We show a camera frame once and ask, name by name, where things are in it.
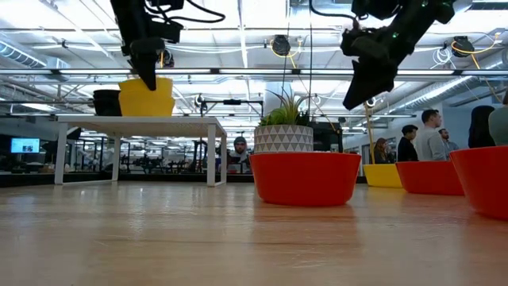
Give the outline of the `silver ventilation duct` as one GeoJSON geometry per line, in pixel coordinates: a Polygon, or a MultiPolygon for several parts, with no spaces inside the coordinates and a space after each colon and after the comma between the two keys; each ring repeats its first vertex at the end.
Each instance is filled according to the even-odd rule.
{"type": "Polygon", "coordinates": [[[405,102],[400,102],[390,109],[389,112],[394,113],[405,109],[416,109],[421,106],[432,104],[436,100],[451,96],[454,91],[457,91],[460,87],[465,87],[466,84],[475,80],[476,77],[468,75],[447,82],[431,84],[412,94],[405,102]]]}

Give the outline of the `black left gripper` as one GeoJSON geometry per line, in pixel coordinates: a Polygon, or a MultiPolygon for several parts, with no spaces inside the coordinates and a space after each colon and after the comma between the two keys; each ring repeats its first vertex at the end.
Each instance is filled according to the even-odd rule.
{"type": "Polygon", "coordinates": [[[145,0],[110,0],[121,34],[121,52],[150,91],[156,90],[156,62],[165,49],[156,34],[154,17],[145,9],[145,0]]]}

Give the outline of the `blue lit monitor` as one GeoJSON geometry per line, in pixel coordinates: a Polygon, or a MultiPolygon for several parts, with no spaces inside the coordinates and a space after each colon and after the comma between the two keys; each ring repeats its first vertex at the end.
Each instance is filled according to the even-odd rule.
{"type": "Polygon", "coordinates": [[[27,137],[13,137],[10,145],[11,153],[39,153],[40,139],[27,137]]]}

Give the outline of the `monitor on black stand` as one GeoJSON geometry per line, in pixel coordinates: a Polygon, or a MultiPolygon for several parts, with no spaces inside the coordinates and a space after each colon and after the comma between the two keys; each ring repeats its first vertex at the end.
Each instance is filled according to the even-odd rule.
{"type": "Polygon", "coordinates": [[[314,151],[344,152],[343,129],[340,123],[311,122],[314,135],[314,151]]]}

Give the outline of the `red plastic bowl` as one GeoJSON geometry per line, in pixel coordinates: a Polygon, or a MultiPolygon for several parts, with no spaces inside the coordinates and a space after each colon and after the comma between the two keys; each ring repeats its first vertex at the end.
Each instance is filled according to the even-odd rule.
{"type": "Polygon", "coordinates": [[[346,204],[353,195],[361,156],[351,153],[259,153],[250,156],[258,196],[298,207],[346,204]]]}
{"type": "Polygon", "coordinates": [[[474,211],[508,221],[508,145],[462,149],[450,156],[474,211]]]}

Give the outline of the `potted succulent in patterned pot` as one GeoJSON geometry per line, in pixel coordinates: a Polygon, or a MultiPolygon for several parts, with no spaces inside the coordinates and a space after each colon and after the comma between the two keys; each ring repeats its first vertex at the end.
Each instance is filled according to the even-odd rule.
{"type": "Polygon", "coordinates": [[[311,96],[295,98],[294,95],[278,95],[276,107],[260,120],[254,129],[255,154],[261,153],[308,153],[314,151],[314,130],[310,126],[310,112],[300,106],[311,96]]]}

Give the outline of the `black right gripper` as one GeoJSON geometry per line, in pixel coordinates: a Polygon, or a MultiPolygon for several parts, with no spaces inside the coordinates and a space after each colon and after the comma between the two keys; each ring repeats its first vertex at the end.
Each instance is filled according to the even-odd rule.
{"type": "Polygon", "coordinates": [[[392,91],[398,66],[437,20],[435,7],[353,7],[351,11],[355,15],[352,28],[343,32],[341,42],[342,52],[357,58],[343,101],[347,110],[392,91]],[[361,26],[367,17],[391,22],[379,28],[361,26]]]}

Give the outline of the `red cup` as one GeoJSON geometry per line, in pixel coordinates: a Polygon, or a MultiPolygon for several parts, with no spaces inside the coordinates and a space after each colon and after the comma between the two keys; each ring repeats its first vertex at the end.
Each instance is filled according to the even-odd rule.
{"type": "Polygon", "coordinates": [[[395,166],[402,187],[410,194],[464,196],[451,161],[407,161],[395,166]]]}

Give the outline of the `white perforated metal shelf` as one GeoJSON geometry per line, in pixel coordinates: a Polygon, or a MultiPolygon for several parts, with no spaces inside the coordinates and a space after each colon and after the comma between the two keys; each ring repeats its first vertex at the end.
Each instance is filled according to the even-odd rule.
{"type": "Polygon", "coordinates": [[[208,146],[206,183],[209,187],[217,187],[227,181],[227,132],[216,118],[64,115],[58,117],[57,123],[56,185],[64,183],[67,129],[70,126],[105,133],[114,139],[113,182],[118,180],[121,139],[131,136],[205,137],[208,146]]]}

